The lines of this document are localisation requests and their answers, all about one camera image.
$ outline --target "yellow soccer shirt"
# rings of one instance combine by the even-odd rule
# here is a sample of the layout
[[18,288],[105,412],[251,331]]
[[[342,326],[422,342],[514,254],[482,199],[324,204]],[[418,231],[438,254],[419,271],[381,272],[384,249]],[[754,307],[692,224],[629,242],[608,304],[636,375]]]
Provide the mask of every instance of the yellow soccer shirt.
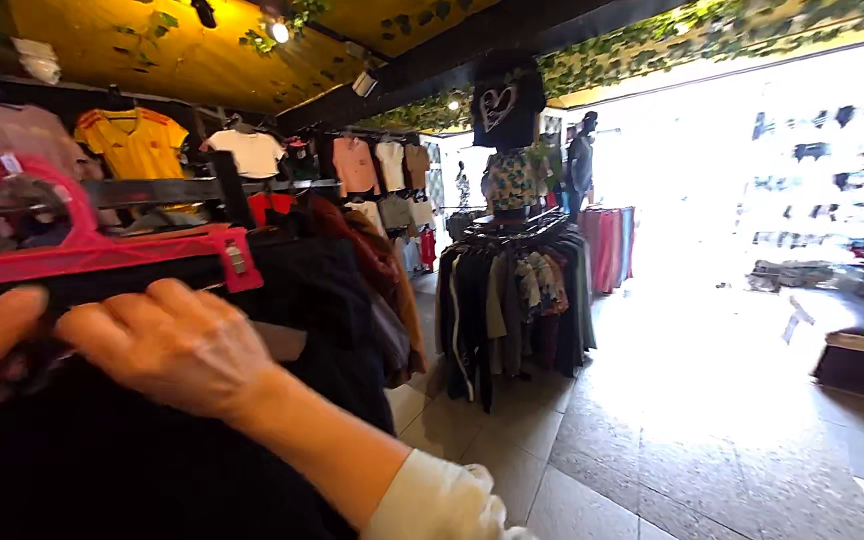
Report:
[[187,135],[172,118],[142,107],[93,108],[75,128],[75,140],[101,154],[112,175],[125,180],[183,178],[178,149]]

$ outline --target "hanger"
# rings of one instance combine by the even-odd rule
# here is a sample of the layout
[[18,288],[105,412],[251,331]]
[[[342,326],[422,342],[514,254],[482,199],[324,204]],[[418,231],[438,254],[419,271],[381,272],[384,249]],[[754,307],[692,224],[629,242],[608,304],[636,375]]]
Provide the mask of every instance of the hanger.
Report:
[[[122,95],[122,90],[118,84],[110,84],[108,92],[105,94],[105,104],[102,108],[106,111],[116,113],[125,111],[134,111],[138,107],[135,98],[127,98]],[[114,120],[136,120],[138,116],[116,116]]]
[[112,238],[99,233],[96,212],[86,190],[78,181],[58,173],[44,159],[12,155],[10,163],[0,160],[0,184],[9,174],[25,174],[63,189],[72,227],[58,246],[0,253],[0,285],[199,256],[219,258],[230,292],[258,289],[263,285],[262,275],[249,251],[245,228],[212,224],[133,238]]

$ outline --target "tiled floor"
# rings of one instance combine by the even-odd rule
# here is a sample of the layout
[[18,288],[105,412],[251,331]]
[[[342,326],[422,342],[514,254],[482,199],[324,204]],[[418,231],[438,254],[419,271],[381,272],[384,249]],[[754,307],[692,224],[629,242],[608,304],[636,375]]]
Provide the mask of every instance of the tiled floor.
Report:
[[[431,360],[434,276],[417,289]],[[811,383],[785,307],[631,291],[596,300],[575,379],[499,379],[491,414],[449,399],[438,363],[391,390],[400,438],[485,465],[543,540],[864,540],[864,399]]]

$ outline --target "white t-shirt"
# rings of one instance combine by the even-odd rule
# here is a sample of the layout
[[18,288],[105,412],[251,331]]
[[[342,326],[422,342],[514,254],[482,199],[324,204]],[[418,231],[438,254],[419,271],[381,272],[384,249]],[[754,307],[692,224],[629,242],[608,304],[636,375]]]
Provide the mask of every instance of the white t-shirt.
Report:
[[375,145],[375,156],[382,165],[382,177],[385,178],[385,189],[389,191],[405,190],[405,177],[402,175],[402,157],[405,150],[398,142],[380,142]]
[[205,141],[215,150],[231,152],[239,174],[247,178],[267,178],[279,174],[279,160],[285,149],[265,133],[243,133],[235,129],[216,131]]

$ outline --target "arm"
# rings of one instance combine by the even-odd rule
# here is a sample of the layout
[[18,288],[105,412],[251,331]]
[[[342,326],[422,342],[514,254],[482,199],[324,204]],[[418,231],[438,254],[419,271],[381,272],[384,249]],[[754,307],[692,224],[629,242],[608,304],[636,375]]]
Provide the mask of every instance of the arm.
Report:
[[368,540],[498,540],[484,469],[406,447],[273,362],[245,315],[174,279],[73,308],[57,334],[116,382],[218,418],[278,455]]

